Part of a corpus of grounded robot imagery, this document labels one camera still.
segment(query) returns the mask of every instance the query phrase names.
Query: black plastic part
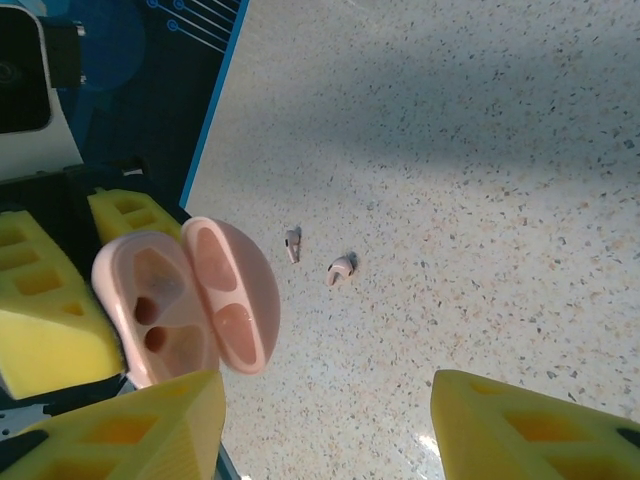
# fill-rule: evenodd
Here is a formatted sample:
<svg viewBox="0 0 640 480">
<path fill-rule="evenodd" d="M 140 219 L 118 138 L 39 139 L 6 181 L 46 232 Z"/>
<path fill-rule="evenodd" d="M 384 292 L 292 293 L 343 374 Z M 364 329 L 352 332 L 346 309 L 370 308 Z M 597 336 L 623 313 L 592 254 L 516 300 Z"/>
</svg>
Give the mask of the black plastic part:
<svg viewBox="0 0 640 480">
<path fill-rule="evenodd" d="M 49 438 L 44 430 L 32 430 L 0 442 L 0 473 Z"/>
<path fill-rule="evenodd" d="M 80 274 L 89 280 L 93 260 L 101 248 L 91 217 L 84 213 L 88 202 L 78 202 L 62 172 L 38 174 L 0 183 L 0 207 L 27 210 L 69 257 Z"/>
<path fill-rule="evenodd" d="M 145 193 L 179 223 L 182 224 L 190 218 L 144 175 L 123 174 L 123 170 L 144 166 L 143 159 L 133 158 L 117 162 L 116 165 L 118 166 L 77 165 L 62 172 L 40 173 L 0 182 L 0 212 L 27 210 L 90 285 L 93 260 L 102 244 L 87 196 L 94 194 L 98 188 Z M 115 327 L 111 326 L 114 336 L 119 338 Z M 23 400 L 14 400 L 0 389 L 0 410 L 46 404 L 49 405 L 49 414 L 57 415 L 112 398 L 121 387 L 122 377 L 118 375 L 100 382 Z"/>
<path fill-rule="evenodd" d="M 35 17 L 0 8 L 0 134 L 41 130 L 51 121 L 41 40 Z"/>
<path fill-rule="evenodd" d="M 224 448 L 224 445 L 222 444 L 220 444 L 220 449 L 218 450 L 215 478 L 220 478 L 220 480 L 240 480 L 240 475 L 233 466 L 233 462 L 227 453 L 227 449 Z"/>
<path fill-rule="evenodd" d="M 71 20 L 40 17 L 53 88 L 79 88 L 82 84 L 82 51 L 78 27 Z"/>
</svg>

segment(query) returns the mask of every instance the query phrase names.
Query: earbud case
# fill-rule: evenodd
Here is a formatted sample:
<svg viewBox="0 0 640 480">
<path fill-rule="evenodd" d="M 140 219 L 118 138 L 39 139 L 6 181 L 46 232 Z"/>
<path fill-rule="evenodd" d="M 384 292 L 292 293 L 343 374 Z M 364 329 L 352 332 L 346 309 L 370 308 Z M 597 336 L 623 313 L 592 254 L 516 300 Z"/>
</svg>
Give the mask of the earbud case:
<svg viewBox="0 0 640 480">
<path fill-rule="evenodd" d="M 105 245 L 92 270 L 120 334 L 132 383 L 143 388 L 197 370 L 257 374 L 275 348 L 280 298 L 257 245 L 224 222 L 196 217 L 182 243 L 137 232 Z"/>
</svg>

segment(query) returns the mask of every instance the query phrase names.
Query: speckled floor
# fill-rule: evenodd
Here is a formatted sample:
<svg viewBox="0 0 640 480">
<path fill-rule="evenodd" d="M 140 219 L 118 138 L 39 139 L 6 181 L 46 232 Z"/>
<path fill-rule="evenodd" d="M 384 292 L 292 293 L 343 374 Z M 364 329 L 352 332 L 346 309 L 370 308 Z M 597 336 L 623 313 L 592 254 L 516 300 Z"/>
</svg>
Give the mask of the speckled floor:
<svg viewBox="0 0 640 480">
<path fill-rule="evenodd" d="M 252 0 L 189 203 L 280 284 L 247 478 L 443 478 L 439 368 L 640 420 L 640 7 L 507 3 Z"/>
</svg>

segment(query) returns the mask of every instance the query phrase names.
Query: earbud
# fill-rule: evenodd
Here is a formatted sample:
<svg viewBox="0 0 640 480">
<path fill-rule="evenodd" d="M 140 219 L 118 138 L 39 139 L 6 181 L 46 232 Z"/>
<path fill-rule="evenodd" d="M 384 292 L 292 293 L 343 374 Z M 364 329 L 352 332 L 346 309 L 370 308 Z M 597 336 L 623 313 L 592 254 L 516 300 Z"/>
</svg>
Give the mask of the earbud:
<svg viewBox="0 0 640 480">
<path fill-rule="evenodd" d="M 287 253 L 289 254 L 291 263 L 298 263 L 300 261 L 300 231 L 287 231 L 284 246 L 287 247 Z"/>
<path fill-rule="evenodd" d="M 334 285 L 338 275 L 343 278 L 348 278 L 353 275 L 353 263 L 351 263 L 349 257 L 340 257 L 329 265 L 329 271 L 327 272 L 327 285 L 330 287 Z"/>
</svg>

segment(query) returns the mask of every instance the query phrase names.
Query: pink earbud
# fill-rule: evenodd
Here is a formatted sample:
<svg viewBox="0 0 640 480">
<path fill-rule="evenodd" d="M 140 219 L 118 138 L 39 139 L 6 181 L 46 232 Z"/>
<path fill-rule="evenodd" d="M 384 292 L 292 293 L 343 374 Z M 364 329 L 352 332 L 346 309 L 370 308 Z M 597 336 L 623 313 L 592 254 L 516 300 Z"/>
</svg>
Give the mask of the pink earbud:
<svg viewBox="0 0 640 480">
<path fill-rule="evenodd" d="M 329 265 L 329 271 L 327 272 L 327 285 L 330 287 L 336 283 L 338 276 L 348 278 L 353 275 L 353 263 L 346 255 L 336 259 L 331 265 Z"/>
<path fill-rule="evenodd" d="M 284 245 L 287 247 L 291 263 L 298 263 L 300 261 L 300 230 L 287 231 Z"/>
</svg>

